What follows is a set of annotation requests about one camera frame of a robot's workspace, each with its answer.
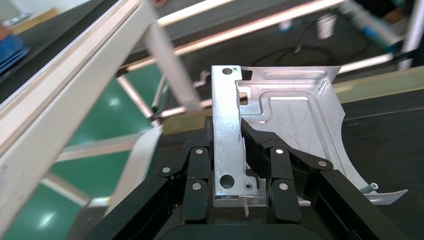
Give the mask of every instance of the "sheet metal part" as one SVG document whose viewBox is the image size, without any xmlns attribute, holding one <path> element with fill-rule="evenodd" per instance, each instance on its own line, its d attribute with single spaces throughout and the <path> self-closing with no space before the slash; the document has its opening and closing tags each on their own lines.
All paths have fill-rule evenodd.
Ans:
<svg viewBox="0 0 424 240">
<path fill-rule="evenodd" d="M 240 66 L 212 67 L 215 196 L 253 196 L 257 193 L 256 179 L 246 175 L 236 83 L 239 80 L 242 80 Z M 251 183 L 252 188 L 245 189 L 245 183 Z"/>
<path fill-rule="evenodd" d="M 252 71 L 252 76 L 250 80 L 241 80 L 240 71 L 226 75 L 223 74 L 223 69 Z M 220 187 L 221 173 L 228 171 L 226 166 L 230 158 L 223 156 L 232 154 L 232 164 L 242 162 L 241 166 L 246 165 L 244 155 L 234 152 L 235 148 L 243 147 L 236 135 L 236 130 L 240 129 L 241 117 L 256 130 L 275 132 L 291 147 L 331 161 L 334 168 L 358 189 L 366 187 L 368 183 L 352 165 L 343 146 L 341 129 L 345 113 L 331 85 L 339 70 L 340 67 L 336 66 L 213 66 L 213 102 L 222 103 L 212 105 L 214 129 L 221 131 L 214 135 L 215 162 L 217 159 L 219 162 L 214 166 L 215 187 Z M 246 93 L 247 105 L 240 105 L 239 92 Z M 235 137 L 229 137 L 230 129 L 234 131 Z M 214 204 L 216 207 L 243 207 L 246 199 L 249 207 L 263 207 L 266 203 L 264 179 L 259 179 L 259 186 L 255 194 L 232 194 L 238 197 L 224 198 L 219 195 L 229 194 L 222 194 L 219 188 L 215 189 Z M 243 190 L 238 185 L 234 188 Z M 366 196 L 374 204 L 383 205 L 394 202 L 405 192 L 406 190 Z M 310 202 L 299 198 L 299 204 L 308 206 Z"/>
</svg>

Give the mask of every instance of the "hole in metal bracket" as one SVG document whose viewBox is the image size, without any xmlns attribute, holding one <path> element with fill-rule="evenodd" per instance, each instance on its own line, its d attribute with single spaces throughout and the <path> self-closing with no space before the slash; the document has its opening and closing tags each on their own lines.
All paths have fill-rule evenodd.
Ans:
<svg viewBox="0 0 424 240">
<path fill-rule="evenodd" d="M 231 175 L 224 175 L 219 179 L 219 183 L 225 189 L 230 189 L 234 186 L 234 178 Z"/>
<path fill-rule="evenodd" d="M 223 74 L 225 74 L 225 75 L 230 75 L 230 74 L 232 74 L 232 73 L 233 73 L 233 70 L 231 70 L 231 69 L 229 69 L 229 68 L 224 68 L 224 69 L 222 70 L 222 73 L 223 73 Z"/>
</svg>

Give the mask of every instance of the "white metal frame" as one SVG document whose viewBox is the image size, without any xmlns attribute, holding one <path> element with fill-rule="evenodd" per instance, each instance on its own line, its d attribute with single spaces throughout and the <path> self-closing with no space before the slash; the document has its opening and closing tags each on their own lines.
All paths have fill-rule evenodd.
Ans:
<svg viewBox="0 0 424 240">
<path fill-rule="evenodd" d="M 196 111 L 210 106 L 211 100 L 199 101 L 183 65 L 175 56 L 205 48 L 242 36 L 281 21 L 294 19 L 337 6 L 346 0 L 314 0 L 271 16 L 253 21 L 228 31 L 214 34 L 173 50 L 170 40 L 160 26 L 166 26 L 234 0 L 205 0 L 158 20 L 150 1 L 120 0 L 76 38 L 58 56 L 50 61 L 12 97 L 0 105 L 0 237 L 3 236 L 30 198 L 38 183 L 52 188 L 83 206 L 98 205 L 98 199 L 89 197 L 48 173 L 55 161 L 67 161 L 132 149 L 140 134 L 107 139 L 96 143 L 64 146 L 113 78 L 138 40 L 143 37 L 150 57 L 125 66 L 128 71 L 157 61 L 178 101 L 179 108 L 161 113 L 169 117 L 185 111 Z M 424 0 L 418 0 L 414 11 L 421 10 Z M 422 36 L 422 17 L 413 17 L 406 41 L 411 43 L 404 51 L 412 51 L 418 43 L 412 36 Z M 349 72 L 390 61 L 391 54 L 353 62 L 342 66 Z M 119 83 L 144 115 L 152 115 L 150 108 L 123 76 Z M 101 199 L 107 204 L 109 198 Z"/>
</svg>

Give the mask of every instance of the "metal bracket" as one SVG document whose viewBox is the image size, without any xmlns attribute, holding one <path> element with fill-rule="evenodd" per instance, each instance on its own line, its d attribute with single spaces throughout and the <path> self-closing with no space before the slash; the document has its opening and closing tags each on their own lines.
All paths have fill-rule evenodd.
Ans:
<svg viewBox="0 0 424 240">
<path fill-rule="evenodd" d="M 256 179 L 246 175 L 237 87 L 242 79 L 240 66 L 212 66 L 214 193 L 225 198 L 257 193 Z"/>
</svg>

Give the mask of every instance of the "metal pin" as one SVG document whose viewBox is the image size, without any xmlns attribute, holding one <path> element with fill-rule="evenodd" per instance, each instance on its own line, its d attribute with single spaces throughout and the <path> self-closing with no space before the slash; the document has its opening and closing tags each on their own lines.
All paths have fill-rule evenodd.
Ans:
<svg viewBox="0 0 424 240">
<path fill-rule="evenodd" d="M 324 79 L 324 81 L 321 83 L 321 86 L 319 86 L 318 95 L 320 95 L 324 91 L 328 83 L 329 81 L 327 79 Z"/>
<path fill-rule="evenodd" d="M 322 167 L 327 166 L 327 163 L 325 161 L 319 161 L 318 164 Z"/>
<path fill-rule="evenodd" d="M 361 192 L 361 193 L 363 193 L 363 194 L 369 194 L 369 193 L 371 193 L 372 191 L 375 191 L 375 190 L 377 190 L 377 189 L 379 189 L 379 186 L 377 185 L 377 183 L 372 182 L 372 183 L 371 183 L 371 184 L 369 184 L 368 186 L 366 186 L 366 187 L 362 188 L 362 189 L 360 190 L 360 192 Z"/>
<path fill-rule="evenodd" d="M 195 182 L 195 183 L 193 183 L 192 187 L 193 187 L 194 190 L 199 190 L 199 189 L 202 188 L 202 185 L 200 185 L 200 183 L 198 183 L 198 182 Z"/>
<path fill-rule="evenodd" d="M 278 186 L 279 186 L 279 189 L 281 189 L 281 190 L 289 189 L 289 186 L 285 183 L 280 183 Z"/>
</svg>

